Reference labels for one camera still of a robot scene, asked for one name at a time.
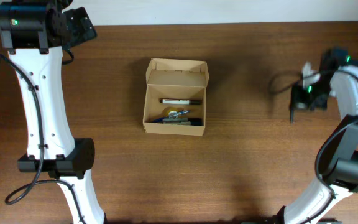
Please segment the white marker with blue cap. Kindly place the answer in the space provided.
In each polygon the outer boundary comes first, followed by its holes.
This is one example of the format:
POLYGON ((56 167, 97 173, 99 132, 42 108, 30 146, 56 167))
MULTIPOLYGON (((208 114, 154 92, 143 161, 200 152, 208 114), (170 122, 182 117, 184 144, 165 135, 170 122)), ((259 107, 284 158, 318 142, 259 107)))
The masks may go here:
POLYGON ((163 122, 163 124, 182 125, 182 126, 202 126, 201 121, 179 121, 179 122, 163 122))

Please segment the silver marker with black cap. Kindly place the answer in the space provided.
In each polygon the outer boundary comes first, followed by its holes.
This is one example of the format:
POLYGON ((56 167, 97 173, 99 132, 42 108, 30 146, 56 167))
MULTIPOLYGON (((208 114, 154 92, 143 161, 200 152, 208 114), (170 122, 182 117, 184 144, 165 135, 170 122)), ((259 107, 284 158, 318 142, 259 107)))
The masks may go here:
POLYGON ((164 118, 163 123, 179 123, 179 122, 201 122, 201 118, 164 118))

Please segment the brown cardboard box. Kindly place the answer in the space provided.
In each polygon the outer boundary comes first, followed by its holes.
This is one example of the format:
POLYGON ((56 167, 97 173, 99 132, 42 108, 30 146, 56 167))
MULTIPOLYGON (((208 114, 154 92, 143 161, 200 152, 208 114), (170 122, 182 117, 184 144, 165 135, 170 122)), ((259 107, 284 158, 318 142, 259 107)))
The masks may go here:
POLYGON ((148 134, 202 136, 206 126, 206 93, 209 81, 205 61, 153 58, 147 67, 144 115, 142 123, 148 134), (201 100, 200 105, 168 105, 160 99, 201 100), (165 108, 184 108, 185 118, 201 118, 202 126, 152 123, 163 116, 165 108))

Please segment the blue ballpoint pen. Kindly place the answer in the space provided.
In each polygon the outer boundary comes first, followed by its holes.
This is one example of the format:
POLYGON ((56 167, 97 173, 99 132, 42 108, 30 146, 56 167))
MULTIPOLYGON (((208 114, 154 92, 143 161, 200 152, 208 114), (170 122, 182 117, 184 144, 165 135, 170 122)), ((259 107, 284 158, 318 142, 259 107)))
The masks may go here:
POLYGON ((181 111, 170 111, 167 115, 162 116, 160 118, 152 120, 152 123, 164 123, 164 122, 180 122, 187 114, 189 114, 190 110, 181 110, 181 111))

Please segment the yellow adhesive tape roll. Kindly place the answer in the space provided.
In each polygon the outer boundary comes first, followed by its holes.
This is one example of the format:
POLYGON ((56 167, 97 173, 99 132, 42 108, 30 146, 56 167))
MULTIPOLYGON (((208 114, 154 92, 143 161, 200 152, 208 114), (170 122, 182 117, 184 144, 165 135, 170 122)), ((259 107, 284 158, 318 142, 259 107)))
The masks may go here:
POLYGON ((187 113, 189 113, 189 110, 185 110, 184 108, 168 107, 168 108, 164 109, 163 117, 164 118, 177 118, 177 117, 183 116, 187 113))

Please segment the white marker with black cap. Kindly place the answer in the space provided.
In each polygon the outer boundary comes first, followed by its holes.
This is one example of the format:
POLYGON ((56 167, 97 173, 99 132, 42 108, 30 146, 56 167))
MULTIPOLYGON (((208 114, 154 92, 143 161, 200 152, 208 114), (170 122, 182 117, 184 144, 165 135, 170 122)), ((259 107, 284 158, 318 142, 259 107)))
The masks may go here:
POLYGON ((168 105, 200 105, 202 104, 201 100, 184 100, 184 99, 167 99, 162 98, 160 99, 162 104, 168 105))

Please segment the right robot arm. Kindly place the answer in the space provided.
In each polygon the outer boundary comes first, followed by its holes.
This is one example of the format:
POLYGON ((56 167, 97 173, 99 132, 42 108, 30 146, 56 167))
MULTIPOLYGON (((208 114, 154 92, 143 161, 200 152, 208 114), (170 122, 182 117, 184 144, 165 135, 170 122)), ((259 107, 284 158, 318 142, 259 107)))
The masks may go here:
POLYGON ((314 162, 315 177, 271 223, 324 223, 323 217, 341 200, 358 193, 358 60, 346 49, 325 51, 317 70, 309 62, 289 86, 290 121, 295 110, 326 110, 328 98, 337 101, 341 122, 321 146, 314 162))

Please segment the black ballpoint pen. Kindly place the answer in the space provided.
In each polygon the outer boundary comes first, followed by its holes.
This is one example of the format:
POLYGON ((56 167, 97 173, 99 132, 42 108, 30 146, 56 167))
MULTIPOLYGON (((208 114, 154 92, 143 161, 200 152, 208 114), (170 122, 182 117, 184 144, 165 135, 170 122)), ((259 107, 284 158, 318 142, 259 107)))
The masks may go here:
POLYGON ((294 112, 295 112, 295 110, 293 108, 290 108, 290 124, 293 124, 294 112))

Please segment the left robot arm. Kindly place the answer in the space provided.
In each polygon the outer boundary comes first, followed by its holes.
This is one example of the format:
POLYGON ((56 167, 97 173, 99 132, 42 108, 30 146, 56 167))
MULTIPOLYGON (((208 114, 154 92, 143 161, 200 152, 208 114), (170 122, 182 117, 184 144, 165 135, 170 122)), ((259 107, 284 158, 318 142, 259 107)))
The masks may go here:
POLYGON ((106 223, 91 178, 95 147, 91 138, 71 134, 62 89, 63 54, 94 39, 94 26, 82 7, 70 1, 10 1, 0 4, 4 56, 16 72, 27 121, 27 152, 17 161, 33 181, 6 198, 23 199, 46 172, 62 189, 75 223, 106 223))

